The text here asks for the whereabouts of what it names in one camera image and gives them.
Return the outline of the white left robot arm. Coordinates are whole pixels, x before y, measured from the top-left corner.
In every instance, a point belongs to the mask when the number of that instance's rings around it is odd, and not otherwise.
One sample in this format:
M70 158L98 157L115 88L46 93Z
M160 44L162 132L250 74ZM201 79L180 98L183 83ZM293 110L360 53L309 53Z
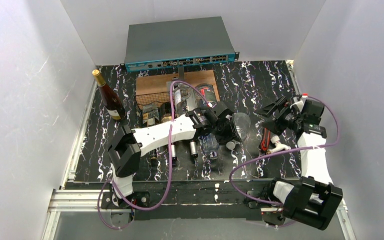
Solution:
M171 121L145 128L131 129L122 125L107 148L114 193L118 199L131 203L128 196L133 194L133 175L139 170L141 157L152 150L206 135L213 135L221 146L229 142L243 142L248 137L249 129L249 116L232 112L223 102L214 107L201 106Z

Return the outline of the amber wine bottle gold cap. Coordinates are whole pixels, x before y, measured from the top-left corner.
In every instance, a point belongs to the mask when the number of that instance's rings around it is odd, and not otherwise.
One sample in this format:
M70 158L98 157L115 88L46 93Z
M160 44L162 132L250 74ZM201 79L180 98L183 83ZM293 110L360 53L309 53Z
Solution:
M126 111L118 95L107 84L100 70L94 69L92 71L92 75L94 76L95 81L97 82L102 102L104 103L104 106L110 116L115 120L124 120L126 118Z

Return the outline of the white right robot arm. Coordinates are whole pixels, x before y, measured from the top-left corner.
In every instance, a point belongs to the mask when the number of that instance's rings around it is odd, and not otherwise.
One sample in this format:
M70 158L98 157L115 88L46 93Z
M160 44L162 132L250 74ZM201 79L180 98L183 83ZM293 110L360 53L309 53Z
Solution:
M278 135L290 129L297 138L302 164L297 183L277 178L269 184L264 198L279 202L284 217L319 230L328 227L343 199L343 191L334 186L327 167L327 131L320 125L325 107L314 98L302 96L291 103L280 97L258 112L266 118L264 127L273 133L275 148L268 155L291 152L278 142Z

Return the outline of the clear bottle with white cap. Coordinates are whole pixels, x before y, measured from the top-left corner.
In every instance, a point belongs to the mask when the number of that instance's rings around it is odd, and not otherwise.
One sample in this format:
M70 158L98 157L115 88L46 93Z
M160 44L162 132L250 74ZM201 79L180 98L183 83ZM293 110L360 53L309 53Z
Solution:
M226 143L228 150L234 150L236 145L245 141L250 132L251 120L250 117L242 112L235 113L232 117L232 127L235 138Z

